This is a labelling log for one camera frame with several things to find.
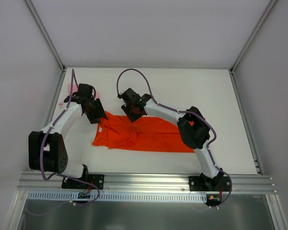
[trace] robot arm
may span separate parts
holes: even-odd
[[[60,113],[61,117],[53,119],[41,131],[31,132],[29,135],[29,166],[31,169],[40,170],[40,152],[43,148],[45,171],[74,178],[85,177],[85,174],[88,173],[87,167],[68,159],[64,138],[74,122],[83,114],[86,114],[91,124],[100,123],[100,118],[106,118],[101,101],[92,96],[93,89],[90,85],[79,84],[78,92],[72,94],[68,108],[69,96],[64,100],[62,111],[65,112]],[[48,136],[45,145],[41,146],[46,133]]]
[[[125,102],[122,106],[123,111],[131,122],[139,119],[143,115],[151,115],[160,117],[166,121],[175,124],[179,131],[183,143],[189,148],[193,149],[202,167],[201,180],[208,190],[214,190],[219,184],[222,176],[213,163],[208,149],[207,143],[209,141],[209,127],[191,114],[182,114],[177,111],[171,111],[162,106],[159,106],[151,98],[151,95],[144,94],[142,97],[134,92],[131,88],[127,89],[119,95]],[[196,107],[191,107],[187,111],[191,111],[203,117]]]

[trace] white table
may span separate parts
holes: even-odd
[[[75,68],[78,83],[93,85],[106,111],[125,115],[117,98],[116,80],[124,69]],[[215,128],[217,139],[211,145],[216,161],[230,174],[257,174],[242,118],[227,70],[210,69],[139,69],[148,78],[156,99],[179,108],[196,106]],[[68,95],[72,69],[68,68],[60,91],[57,116]],[[126,72],[120,91],[131,87],[138,94],[149,93],[144,79]],[[97,125],[82,116],[65,138],[69,158],[98,173],[200,173],[193,153],[143,152],[92,146]]]

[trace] orange shirt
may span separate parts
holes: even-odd
[[[194,152],[181,140],[178,128],[158,117],[143,116],[131,123],[127,116],[106,112],[92,145],[109,149],[155,152]]]

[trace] cable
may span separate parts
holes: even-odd
[[[79,87],[79,85],[78,85],[78,82],[77,82],[77,80],[76,80],[76,76],[75,76],[75,70],[74,69],[72,69],[72,78],[74,78],[74,80],[75,80],[75,83],[76,83],[76,86],[77,86],[77,88]]]
[[[96,89],[93,87],[93,90],[94,90],[93,100],[95,100],[95,98],[96,98]]]
[[[116,91],[117,91],[117,95],[118,95],[118,96],[119,96],[119,94],[120,94],[120,93],[119,93],[119,80],[120,80],[121,76],[122,76],[125,72],[130,71],[130,70],[133,70],[133,71],[139,73],[139,74],[144,78],[144,80],[146,81],[148,90],[149,90],[149,94],[150,94],[150,96],[152,97],[152,100],[153,100],[158,106],[161,106],[161,107],[163,107],[163,108],[165,108],[165,109],[168,109],[168,110],[171,110],[171,111],[174,111],[174,112],[177,112],[177,113],[194,115],[194,116],[196,116],[198,119],[200,119],[202,122],[204,122],[204,124],[207,125],[207,126],[210,128],[210,130],[213,132],[214,137],[212,138],[211,141],[209,141],[209,142],[207,143],[207,146],[206,146],[206,147],[207,147],[207,150],[208,150],[208,153],[209,153],[209,157],[211,158],[211,161],[212,161],[213,165],[219,170],[219,172],[225,174],[225,175],[229,178],[229,181],[230,181],[230,190],[229,190],[229,193],[228,193],[227,197],[226,197],[226,198],[224,199],[224,201],[222,202],[222,204],[223,204],[223,203],[228,199],[228,197],[231,195],[231,192],[232,192],[232,180],[231,180],[231,177],[230,177],[230,175],[229,175],[228,173],[226,173],[225,171],[223,171],[222,169],[220,169],[220,168],[216,165],[215,159],[214,159],[214,157],[213,157],[213,155],[212,155],[212,153],[211,153],[211,151],[210,151],[210,149],[209,149],[210,144],[213,143],[213,142],[216,140],[216,131],[215,131],[215,129],[214,129],[204,118],[202,118],[201,116],[199,116],[198,114],[196,114],[196,113],[194,113],[194,112],[192,112],[192,111],[181,111],[181,110],[177,110],[177,109],[174,109],[174,108],[172,108],[172,107],[163,105],[163,104],[161,104],[161,103],[158,103],[157,100],[155,99],[154,95],[153,95],[153,92],[152,92],[152,90],[151,90],[151,88],[150,88],[150,84],[149,84],[146,76],[145,76],[142,72],[140,72],[139,70],[137,70],[137,69],[129,68],[129,69],[125,69],[122,73],[120,73],[119,77],[117,78],[117,82],[116,82]]]
[[[27,206],[28,206],[28,203],[29,203],[29,202],[27,202],[26,205],[25,205],[25,207],[24,207],[25,211],[26,211],[29,215],[31,215],[31,216],[42,217],[42,216],[46,216],[46,215],[48,215],[48,214],[53,213],[54,211],[56,211],[56,210],[57,210],[58,208],[60,208],[61,206],[65,205],[65,204],[67,204],[67,203],[70,203],[70,201],[69,201],[69,200],[68,200],[68,201],[64,201],[64,202],[60,203],[58,206],[56,206],[54,209],[52,209],[51,211],[45,212],[45,213],[41,213],[41,214],[33,213],[33,212],[29,211],[29,210],[28,210],[28,207],[27,207]]]
[[[91,191],[91,189],[92,189],[92,187],[91,187],[91,186],[88,186],[88,187],[82,192],[82,194],[83,194],[83,195],[89,194],[90,191]]]
[[[51,130],[53,129],[53,127],[55,126],[55,124],[60,120],[60,118],[64,115],[64,113],[67,111],[67,109],[69,108],[70,106],[70,103],[71,103],[71,100],[72,100],[72,87],[73,87],[73,81],[75,81],[77,87],[78,87],[78,83],[77,83],[77,80],[76,80],[76,76],[75,76],[75,72],[74,72],[74,69],[72,69],[72,80],[71,80],[71,91],[70,91],[70,96],[69,96],[69,99],[68,99],[68,102],[67,102],[67,105],[66,105],[66,108],[63,109],[63,111],[59,114],[59,116],[53,121],[52,125],[49,127],[48,131],[46,132],[46,134],[44,135],[44,138],[42,140],[42,143],[41,143],[41,148],[40,148],[40,153],[39,153],[39,166],[40,166],[40,171],[41,171],[41,174],[42,174],[42,177],[45,181],[48,181],[51,177],[53,177],[54,175],[57,175],[57,176],[61,176],[63,178],[66,178],[67,176],[65,175],[62,175],[62,174],[59,174],[59,173],[52,173],[49,177],[46,177],[45,175],[45,171],[44,171],[44,164],[43,164],[43,155],[44,155],[44,146],[45,146],[45,142],[46,142],[46,139],[49,135],[49,133],[51,132]],[[77,181],[79,183],[83,183],[83,184],[87,184],[89,186],[92,186],[94,187],[96,190],[97,190],[97,193],[98,195],[93,199],[93,200],[90,200],[88,201],[87,203],[84,203],[84,204],[78,204],[78,203],[73,203],[74,205],[76,206],[85,206],[85,205],[89,205],[93,202],[95,202],[99,197],[100,197],[100,190],[98,189],[97,186],[95,186],[94,184],[92,183],[88,183],[88,182],[85,182],[85,181],[81,181],[77,178],[73,178],[73,177],[68,177],[69,179],[71,180],[74,180],[74,181]],[[53,209],[52,211],[48,212],[48,213],[43,213],[43,214],[35,214],[35,213],[32,213],[30,212],[29,210],[26,209],[27,213],[30,214],[30,215],[33,215],[33,216],[44,216],[44,215],[47,215],[53,211],[55,211],[56,209],[58,209],[59,207],[61,207],[62,205],[66,204],[66,203],[69,203],[70,201],[66,201],[66,202],[63,202],[61,203],[60,205],[58,205],[55,209]]]

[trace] white wall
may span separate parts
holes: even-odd
[[[0,229],[59,72],[25,4],[0,0]]]
[[[236,71],[266,174],[288,219],[288,0],[280,0]]]
[[[65,65],[231,68],[270,0],[33,0]]]

